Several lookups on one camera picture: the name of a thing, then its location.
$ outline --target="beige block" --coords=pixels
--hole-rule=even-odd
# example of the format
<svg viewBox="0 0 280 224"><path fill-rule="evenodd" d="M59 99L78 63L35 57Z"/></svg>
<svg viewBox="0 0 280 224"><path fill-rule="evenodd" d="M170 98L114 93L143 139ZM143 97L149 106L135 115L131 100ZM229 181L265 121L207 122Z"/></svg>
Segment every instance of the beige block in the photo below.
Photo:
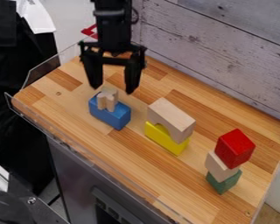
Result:
<svg viewBox="0 0 280 224"><path fill-rule="evenodd" d="M108 95L113 95L115 99L115 105L118 103L118 90L112 87L102 87L101 92L108 94Z"/></svg>
<svg viewBox="0 0 280 224"><path fill-rule="evenodd" d="M208 152L206 156L205 166L213 177L220 183L231 176L234 176L240 169L240 166L230 170L220 160L220 158L214 153L214 151Z"/></svg>
<svg viewBox="0 0 280 224"><path fill-rule="evenodd" d="M97 108L98 109L105 109L107 107L106 95L104 93L99 93L96 96L96 99L97 99Z"/></svg>
<svg viewBox="0 0 280 224"><path fill-rule="evenodd" d="M112 87L103 87L97 95L97 108L107 109L110 112L115 111L115 106L118 103L118 91Z"/></svg>
<svg viewBox="0 0 280 224"><path fill-rule="evenodd" d="M113 95L107 95L106 102L107 102L107 110L110 112L114 112L116 106L115 97Z"/></svg>
<svg viewBox="0 0 280 224"><path fill-rule="evenodd" d="M156 125L162 124L169 131L171 139L183 143L194 130L196 121L183 110L165 98L153 102L147 110L147 120Z"/></svg>

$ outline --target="blue block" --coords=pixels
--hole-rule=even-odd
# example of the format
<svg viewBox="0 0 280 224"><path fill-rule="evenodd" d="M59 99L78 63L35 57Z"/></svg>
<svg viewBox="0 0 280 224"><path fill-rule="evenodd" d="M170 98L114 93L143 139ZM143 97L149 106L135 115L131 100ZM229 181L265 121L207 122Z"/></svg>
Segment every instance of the blue block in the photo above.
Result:
<svg viewBox="0 0 280 224"><path fill-rule="evenodd" d="M106 108L100 110L97 108L96 95L89 100L89 110L92 116L111 125L116 130L121 130L130 121L130 108L127 105L118 102L114 112L109 112Z"/></svg>

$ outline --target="wooden table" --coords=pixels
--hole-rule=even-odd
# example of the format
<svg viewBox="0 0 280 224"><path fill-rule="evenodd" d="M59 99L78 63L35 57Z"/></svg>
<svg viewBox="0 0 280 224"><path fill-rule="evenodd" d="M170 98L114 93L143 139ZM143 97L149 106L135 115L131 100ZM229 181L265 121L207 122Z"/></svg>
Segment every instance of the wooden table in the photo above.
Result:
<svg viewBox="0 0 280 224"><path fill-rule="evenodd" d="M12 103L175 221L183 223L164 205L193 223L250 223L280 162L280 121L152 58L147 60L141 86L133 95L123 91L123 68L105 66L106 85L119 88L120 101L132 109L131 122L121 131L88 113L88 100L97 91L88 85L78 58L20 91ZM147 105L159 97L197 121L192 140L179 157L144 136ZM257 147L241 167L237 186L220 196L205 180L204 162L217 138L235 128Z"/></svg>

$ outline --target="block stack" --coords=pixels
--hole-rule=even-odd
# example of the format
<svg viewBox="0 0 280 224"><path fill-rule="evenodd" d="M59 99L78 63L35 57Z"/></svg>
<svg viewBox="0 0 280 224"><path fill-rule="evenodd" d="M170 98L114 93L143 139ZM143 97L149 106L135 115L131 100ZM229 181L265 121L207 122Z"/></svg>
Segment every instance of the block stack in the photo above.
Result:
<svg viewBox="0 0 280 224"><path fill-rule="evenodd" d="M88 104L92 116L116 130L121 130L130 122L130 107L118 101L118 91L115 88L103 87Z"/></svg>
<svg viewBox="0 0 280 224"><path fill-rule="evenodd" d="M148 107L145 135L178 156L188 145L195 123L184 111L160 98Z"/></svg>
<svg viewBox="0 0 280 224"><path fill-rule="evenodd" d="M206 156L208 173L206 180L219 194L236 185L242 171L240 166L247 162L255 145L239 129L219 137L214 151Z"/></svg>

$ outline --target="yellow block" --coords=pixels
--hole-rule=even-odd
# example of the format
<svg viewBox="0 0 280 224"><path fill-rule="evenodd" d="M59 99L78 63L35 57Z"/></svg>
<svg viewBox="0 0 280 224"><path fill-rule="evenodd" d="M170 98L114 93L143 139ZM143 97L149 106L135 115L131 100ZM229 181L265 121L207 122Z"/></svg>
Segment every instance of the yellow block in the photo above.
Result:
<svg viewBox="0 0 280 224"><path fill-rule="evenodd" d="M176 156L178 156L184 150L190 140L190 137L188 137L183 143L176 143L171 139L168 130L163 127L163 125L153 125L150 122L145 123L144 132L148 138L157 144L160 144Z"/></svg>

